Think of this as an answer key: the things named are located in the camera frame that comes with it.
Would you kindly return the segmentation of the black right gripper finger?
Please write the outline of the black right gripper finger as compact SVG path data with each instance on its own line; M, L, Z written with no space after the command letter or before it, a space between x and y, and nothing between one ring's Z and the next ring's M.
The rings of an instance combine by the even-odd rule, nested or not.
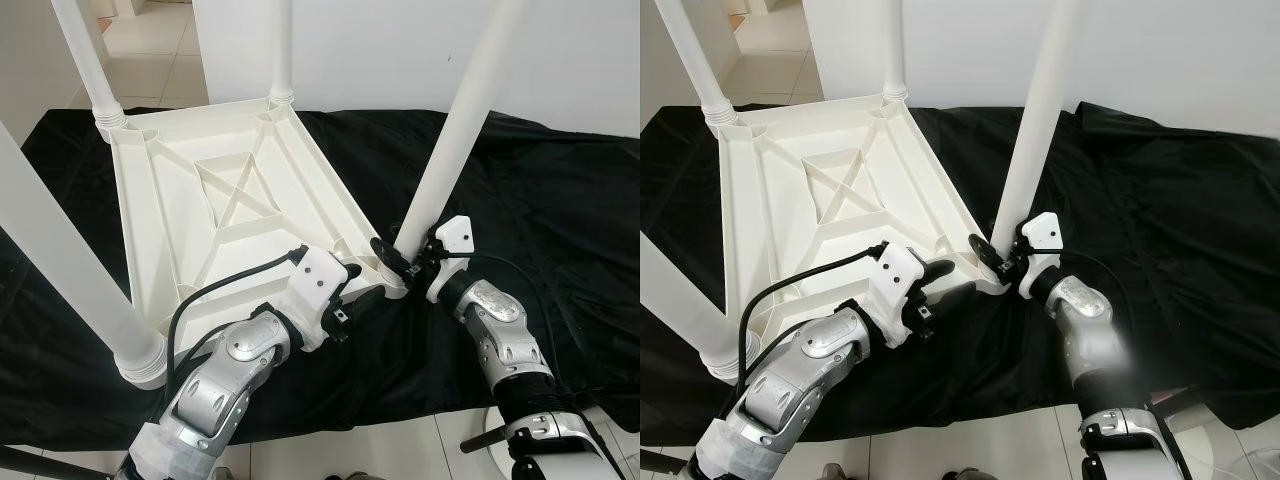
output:
M980 234L969 234L969 246L979 261L989 269L998 283L1007 282L1007 264L998 251Z
M379 273L384 282L389 287L407 288L413 279L412 262L406 260L393 243L381 238L372 237L369 243L380 262Z

